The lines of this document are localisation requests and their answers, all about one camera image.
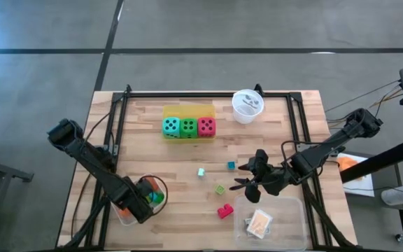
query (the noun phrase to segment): wooden tabletop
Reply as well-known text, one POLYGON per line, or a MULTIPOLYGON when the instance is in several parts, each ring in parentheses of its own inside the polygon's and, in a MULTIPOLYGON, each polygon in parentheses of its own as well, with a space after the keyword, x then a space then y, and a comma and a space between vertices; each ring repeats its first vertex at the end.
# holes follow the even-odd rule
MULTIPOLYGON (((322 141, 330 135, 317 90, 301 91, 312 141, 322 141)), ((112 92, 95 92, 88 116, 85 136, 100 118, 108 113, 112 92)), ((217 209, 225 203, 234 206, 234 198, 243 190, 214 192, 216 185, 225 188, 236 185, 234 178, 251 177, 246 171, 229 171, 227 162, 246 164, 256 149, 263 148, 269 163, 282 161, 281 143, 292 139, 285 99, 265 98, 265 108, 254 122, 241 125, 232 117, 231 99, 227 98, 138 98, 129 99, 122 135, 118 173, 135 181, 144 174, 161 177, 169 187, 169 201, 163 211, 143 224, 125 227, 111 211, 106 249, 239 249, 234 242, 234 218, 220 220, 217 209), (216 112, 217 136, 213 143, 168 144, 161 133, 162 110, 167 104, 213 104, 216 112), (206 177, 199 179, 198 168, 205 168, 206 177)), ((299 115, 298 130, 301 132, 299 115)), ((93 132, 89 142, 101 145, 106 121, 93 132)), ((285 147, 288 155, 293 146, 285 147)), ((70 240, 71 219, 88 172, 77 164, 73 177, 58 245, 70 240)), ((326 210, 346 238, 356 244, 348 204, 342 188, 339 170, 326 162, 320 176, 326 210)), ((91 178, 74 223, 74 233, 88 217, 95 179, 91 178)), ((289 185, 281 195, 302 199, 301 186, 289 185)), ((318 235, 322 240, 318 217, 318 235)), ((94 237, 99 236, 99 228, 94 237)), ((309 234, 306 222, 306 233, 309 234)))

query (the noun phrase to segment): pink lego block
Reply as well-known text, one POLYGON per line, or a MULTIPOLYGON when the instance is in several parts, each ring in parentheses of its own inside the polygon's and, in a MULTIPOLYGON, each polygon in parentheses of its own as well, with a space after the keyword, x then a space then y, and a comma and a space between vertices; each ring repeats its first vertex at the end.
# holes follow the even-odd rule
POLYGON ((214 118, 199 118, 197 121, 199 137, 214 137, 215 136, 215 119, 214 118))
POLYGON ((223 207, 217 209, 218 216, 223 219, 224 217, 230 215, 234 209, 229 204, 225 204, 223 207))

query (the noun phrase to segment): gray floor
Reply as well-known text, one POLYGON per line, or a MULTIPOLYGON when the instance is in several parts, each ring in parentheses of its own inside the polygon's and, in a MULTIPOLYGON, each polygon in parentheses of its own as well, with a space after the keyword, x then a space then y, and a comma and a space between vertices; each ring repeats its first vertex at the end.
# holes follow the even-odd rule
MULTIPOLYGON (((0 48, 103 48, 116 0, 0 0, 0 48)), ((129 0, 114 48, 403 48, 403 0, 129 0)), ((84 125, 101 55, 0 55, 0 163, 35 172, 13 181, 0 214, 0 250, 55 245, 75 162, 46 132, 62 118, 84 125)), ((399 78, 403 54, 112 55, 102 90, 321 91, 324 107, 399 78)), ((327 113, 367 107, 391 87, 327 113)), ((384 104, 373 139, 350 151, 377 154, 403 142, 403 107, 384 104)), ((375 174, 381 186, 387 172, 375 174)), ((349 197, 360 245, 403 251, 396 211, 349 197)))

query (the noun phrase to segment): green cube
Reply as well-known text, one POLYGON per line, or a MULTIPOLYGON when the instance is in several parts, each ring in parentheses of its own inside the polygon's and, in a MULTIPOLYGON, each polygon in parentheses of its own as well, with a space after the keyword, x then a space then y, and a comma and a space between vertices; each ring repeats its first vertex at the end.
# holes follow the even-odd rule
POLYGON ((225 188, 221 185, 217 185, 217 187, 215 188, 215 192, 218 195, 222 195, 225 192, 225 188))
POLYGON ((180 138, 197 138, 197 119, 184 118, 180 120, 180 138))

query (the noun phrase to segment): pink dice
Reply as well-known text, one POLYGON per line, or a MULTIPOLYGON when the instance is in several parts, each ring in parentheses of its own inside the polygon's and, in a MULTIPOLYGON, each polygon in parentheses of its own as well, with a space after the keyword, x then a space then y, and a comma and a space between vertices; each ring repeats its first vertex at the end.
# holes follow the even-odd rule
POLYGON ((214 137, 215 136, 215 119, 214 118, 199 118, 197 121, 199 137, 214 137))

